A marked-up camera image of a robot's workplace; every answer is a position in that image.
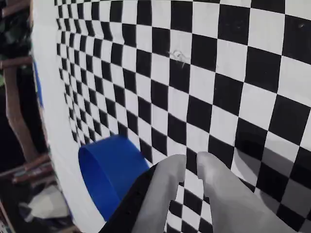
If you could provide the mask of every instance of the black and white checkerboard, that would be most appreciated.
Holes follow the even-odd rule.
[[[187,154],[169,232],[212,232],[196,153],[311,232],[311,1],[55,0],[74,140]]]

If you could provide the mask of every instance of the white square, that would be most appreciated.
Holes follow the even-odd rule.
[[[178,142],[173,141],[169,137],[167,138],[167,156],[186,153],[187,147],[185,145],[179,144]]]
[[[239,117],[268,130],[275,101],[275,93],[244,83]]]
[[[114,134],[119,133],[118,121],[111,115],[107,114],[109,130]]]
[[[234,146],[238,119],[236,115],[213,105],[209,134]]]
[[[83,19],[92,20],[92,3],[83,2]]]
[[[86,81],[87,81],[87,86],[95,91],[96,87],[95,87],[94,74],[89,72],[88,70],[86,71]]]
[[[110,6],[111,1],[100,1],[99,2],[99,20],[101,22],[110,22]]]
[[[311,112],[302,136],[300,146],[311,151]]]
[[[282,55],[285,15],[251,8],[248,45]]]
[[[219,6],[209,2],[193,3],[192,32],[194,34],[218,37]]]
[[[115,64],[110,64],[112,82],[124,88],[123,69]]]
[[[138,97],[127,89],[125,89],[125,106],[128,111],[138,116]]]
[[[213,104],[215,72],[200,67],[190,66],[189,94]]]
[[[119,103],[116,103],[116,115],[118,122],[122,123],[125,127],[127,127],[126,108],[121,106]]]
[[[175,199],[175,201],[178,202],[179,204],[184,203],[184,193],[185,193],[184,187],[179,185],[177,188],[177,195],[176,195],[176,199]]]
[[[171,54],[182,53],[183,62],[191,63],[192,33],[171,30]],[[180,61],[180,57],[171,56],[172,59]]]
[[[98,57],[92,57],[93,59],[93,73],[97,77],[102,78],[103,73],[102,73],[102,61]]]
[[[164,85],[170,82],[170,59],[155,53],[152,53],[151,79]]]
[[[150,146],[152,145],[151,125],[141,118],[138,118],[138,135],[144,142]]]
[[[277,93],[311,107],[310,74],[309,64],[282,56]]]
[[[311,1],[285,0],[285,14],[311,20]]]
[[[188,112],[189,95],[169,86],[168,111],[174,117],[186,122]]]
[[[107,112],[106,99],[101,93],[96,92],[97,106],[104,112]]]
[[[247,46],[217,40],[216,72],[244,82],[246,73]]]
[[[256,186],[260,161],[234,148],[231,171],[241,179]]]
[[[135,145],[135,147],[140,150],[140,142],[139,142],[139,137],[136,133],[131,131],[130,129],[127,129],[127,137],[128,139]]]
[[[86,37],[86,54],[93,56],[94,53],[94,37]]]
[[[232,5],[232,6],[242,6],[242,7],[251,7],[252,0],[220,0],[220,4],[223,5]]]
[[[152,27],[145,25],[136,26],[137,49],[152,52]]]
[[[136,91],[139,97],[151,102],[151,80],[144,75],[136,73]]]
[[[152,148],[152,162],[153,164],[157,164],[158,162],[162,161],[163,159],[166,159],[167,157],[156,150],[155,148]]]
[[[203,200],[203,181],[199,180],[197,175],[186,169],[185,173],[185,189],[189,190],[197,197]]]
[[[113,42],[123,45],[124,38],[122,33],[122,23],[110,22],[109,23]]]
[[[210,211],[210,205],[206,203],[205,201],[202,203],[202,212],[201,212],[201,217],[212,224],[212,214]]]
[[[180,217],[177,217],[173,215],[170,211],[168,211],[166,221],[168,222],[170,227],[173,227],[174,229],[181,232],[182,220]]]
[[[137,1],[123,1],[122,23],[137,24]]]
[[[112,42],[107,40],[102,40],[102,49],[101,49],[101,59],[105,62],[111,62],[111,49]]]
[[[187,123],[187,147],[195,153],[207,151],[209,134]]]
[[[104,87],[105,97],[112,101],[116,101],[115,90],[114,90],[112,82],[109,82],[106,79],[103,79],[103,87]]]
[[[122,67],[136,72],[136,48],[127,45],[123,46]]]
[[[98,107],[95,106],[94,104],[90,103],[90,108],[91,108],[91,113],[92,113],[93,119],[95,119],[95,120],[97,120],[98,122],[100,122]]]
[[[299,146],[296,144],[268,132],[262,161],[279,173],[289,177],[298,150]]]
[[[199,229],[201,217],[185,205],[183,205],[182,219],[191,225],[194,229]]]
[[[151,125],[159,132],[167,135],[168,112],[155,105],[151,105]]]

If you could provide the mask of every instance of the black square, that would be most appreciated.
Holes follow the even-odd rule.
[[[243,82],[216,73],[213,104],[238,116],[242,89]]]
[[[113,43],[111,48],[111,63],[122,65],[123,45]]]
[[[116,102],[125,107],[125,94],[124,88],[119,87],[118,85],[113,84],[115,91]]]
[[[109,115],[111,115],[112,117],[116,118],[116,104],[115,104],[115,102],[106,98],[106,106],[107,106],[107,113]]]
[[[138,96],[138,116],[151,124],[151,104]]]
[[[252,8],[285,13],[285,0],[252,0]]]
[[[139,139],[139,144],[140,144],[140,152],[142,155],[150,162],[153,163],[152,161],[152,148],[149,146],[147,143],[144,142],[144,140]]]
[[[170,86],[189,93],[190,65],[170,59]]]
[[[187,123],[209,133],[212,105],[189,96]]]
[[[104,33],[104,39],[108,41],[112,41],[112,34],[110,30],[109,22],[101,22],[102,31]]]
[[[169,211],[173,215],[181,218],[182,217],[182,211],[183,211],[183,205],[174,201],[174,200],[171,200]]]
[[[82,84],[78,80],[77,80],[77,92],[78,94],[82,95]]]
[[[90,107],[90,104],[87,100],[84,100],[84,107],[86,109],[86,112],[91,115],[91,107]]]
[[[311,21],[285,16],[282,55],[311,64]]]
[[[102,50],[102,40],[95,38],[94,39],[94,49],[93,55],[94,57],[101,57],[101,50]]]
[[[196,195],[185,189],[184,192],[184,205],[192,209],[198,215],[201,215],[203,200],[199,199]]]
[[[88,54],[86,55],[86,70],[93,72],[93,57]]]
[[[80,37],[80,51],[85,52],[86,51],[86,36],[81,35]]]
[[[202,35],[192,35],[191,64],[215,71],[216,56],[217,39]]]
[[[101,124],[108,127],[107,113],[103,112],[101,109],[99,109],[99,118],[101,120]]]
[[[235,136],[235,147],[261,161],[267,131],[239,118]]]
[[[84,14],[83,14],[83,3],[77,4],[77,10],[78,10],[78,19],[84,19]]]
[[[128,134],[127,134],[127,127],[125,127],[122,123],[118,122],[118,132],[119,135],[127,138]]]
[[[168,119],[168,137],[175,142],[186,145],[187,125],[185,122],[169,114]]]
[[[138,134],[138,122],[137,122],[137,116],[132,114],[129,111],[126,111],[127,114],[127,125],[128,128],[133,131],[134,133]]]
[[[192,32],[192,2],[171,1],[171,29]]]
[[[102,74],[104,79],[112,81],[110,64],[108,62],[102,61]]]
[[[92,20],[99,20],[99,2],[92,2]]]
[[[91,20],[85,20],[85,23],[86,23],[86,29],[88,31],[88,35],[89,36],[95,36],[92,21]]]
[[[136,48],[136,25],[122,24],[124,44]]]
[[[194,229],[191,225],[189,225],[185,221],[181,222],[181,232],[198,233],[196,229]]]
[[[167,155],[167,139],[166,136],[154,128],[151,129],[152,146],[159,152]]]
[[[199,231],[204,233],[213,233],[213,226],[203,218],[200,220]]]
[[[186,169],[198,175],[197,163],[196,163],[196,153],[187,148],[187,163]]]
[[[124,86],[127,90],[136,94],[136,76],[134,72],[123,69]]]
[[[89,135],[89,138],[92,140],[92,141],[95,141],[95,133],[92,129],[88,129],[88,135]]]
[[[234,147],[213,137],[208,139],[208,152],[219,158],[229,169],[231,169]]]
[[[269,131],[300,145],[310,107],[277,95]]]
[[[305,221],[304,217],[300,216],[282,204],[277,210],[276,215],[295,231],[299,231]]]
[[[152,24],[152,7],[151,1],[139,0],[137,3],[137,24]]]
[[[152,28],[152,53],[168,57],[170,45],[170,30],[164,28]]]
[[[94,75],[95,78],[95,88],[98,93],[104,94],[104,88],[103,88],[103,79],[100,77],[97,77]]]
[[[168,110],[168,92],[168,86],[151,80],[151,103],[166,111]]]
[[[94,124],[94,130],[95,130],[95,132],[98,133],[99,135],[102,135],[100,123],[97,122],[96,120],[93,120],[93,124]]]
[[[245,7],[220,5],[218,38],[247,45],[249,12]]]
[[[287,182],[288,178],[286,176],[261,163],[256,184],[257,188],[281,202]]]
[[[248,47],[245,82],[277,93],[281,56]]]
[[[151,53],[137,50],[136,72],[146,77],[151,74]]]
[[[97,106],[96,92],[89,88],[88,93],[89,93],[89,99],[90,99],[91,103],[94,104],[95,106]]]
[[[308,161],[309,159],[310,158],[306,158],[305,155],[302,155],[301,152],[298,152],[290,177],[292,180],[311,189],[311,169]]]
[[[119,22],[122,20],[123,1],[111,1],[110,21]]]

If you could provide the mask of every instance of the checkerboard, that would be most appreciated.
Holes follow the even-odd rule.
[[[73,139],[129,138],[149,165],[187,155],[165,231],[212,232],[209,151],[311,232],[311,1],[55,0]]]

